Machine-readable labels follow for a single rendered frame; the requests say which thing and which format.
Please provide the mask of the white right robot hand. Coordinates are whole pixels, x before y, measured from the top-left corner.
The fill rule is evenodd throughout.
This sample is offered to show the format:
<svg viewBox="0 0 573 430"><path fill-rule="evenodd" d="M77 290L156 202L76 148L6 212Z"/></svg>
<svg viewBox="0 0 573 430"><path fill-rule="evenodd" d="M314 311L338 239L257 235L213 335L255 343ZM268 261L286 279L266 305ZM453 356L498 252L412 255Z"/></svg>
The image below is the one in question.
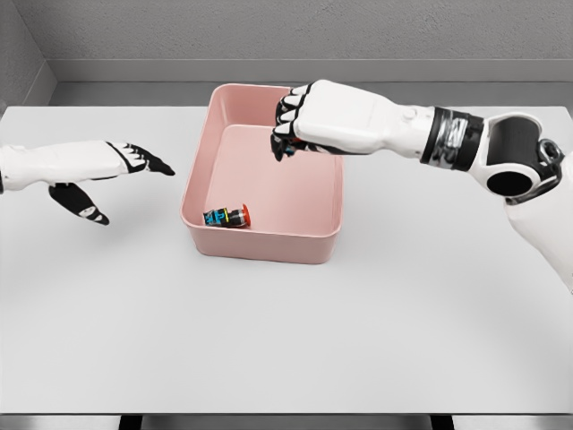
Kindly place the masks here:
<svg viewBox="0 0 573 430"><path fill-rule="evenodd" d="M271 150L278 161L297 151L370 155L389 144L398 114L398 105L381 95L319 80L278 102Z"/></svg>

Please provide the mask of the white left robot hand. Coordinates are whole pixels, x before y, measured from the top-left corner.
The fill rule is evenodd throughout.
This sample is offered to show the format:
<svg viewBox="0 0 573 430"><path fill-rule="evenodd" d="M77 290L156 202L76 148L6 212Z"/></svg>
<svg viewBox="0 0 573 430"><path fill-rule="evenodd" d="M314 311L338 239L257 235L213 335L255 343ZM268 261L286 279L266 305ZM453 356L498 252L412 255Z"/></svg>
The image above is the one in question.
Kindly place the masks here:
<svg viewBox="0 0 573 430"><path fill-rule="evenodd" d="M142 171L173 176L161 158L128 142L102 140L41 147L31 152L31 182L48 184L50 197L73 215L100 225L109 218L79 187L83 181L100 181Z"/></svg>

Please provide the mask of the pink plastic basket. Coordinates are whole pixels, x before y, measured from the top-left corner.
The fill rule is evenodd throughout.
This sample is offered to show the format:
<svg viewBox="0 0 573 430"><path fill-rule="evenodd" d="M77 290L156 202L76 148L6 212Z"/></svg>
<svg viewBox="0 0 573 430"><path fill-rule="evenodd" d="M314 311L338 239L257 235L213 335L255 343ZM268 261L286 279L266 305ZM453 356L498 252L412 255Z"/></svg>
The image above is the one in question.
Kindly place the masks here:
<svg viewBox="0 0 573 430"><path fill-rule="evenodd" d="M309 264L331 257L342 226L344 161L315 152L276 161L270 136L288 92L235 83L213 91L181 207L202 254ZM243 204L250 227L205 225L204 212Z"/></svg>

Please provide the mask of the industrial switch with red button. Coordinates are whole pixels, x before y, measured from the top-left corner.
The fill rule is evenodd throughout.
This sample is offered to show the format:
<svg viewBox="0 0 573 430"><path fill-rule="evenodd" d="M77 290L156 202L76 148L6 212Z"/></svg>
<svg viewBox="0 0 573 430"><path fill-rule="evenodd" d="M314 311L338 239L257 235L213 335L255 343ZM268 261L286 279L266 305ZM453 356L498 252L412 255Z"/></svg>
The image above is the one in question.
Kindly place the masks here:
<svg viewBox="0 0 573 430"><path fill-rule="evenodd" d="M208 227L242 228L251 226L250 212L245 204L236 210L220 208L204 212L203 219Z"/></svg>

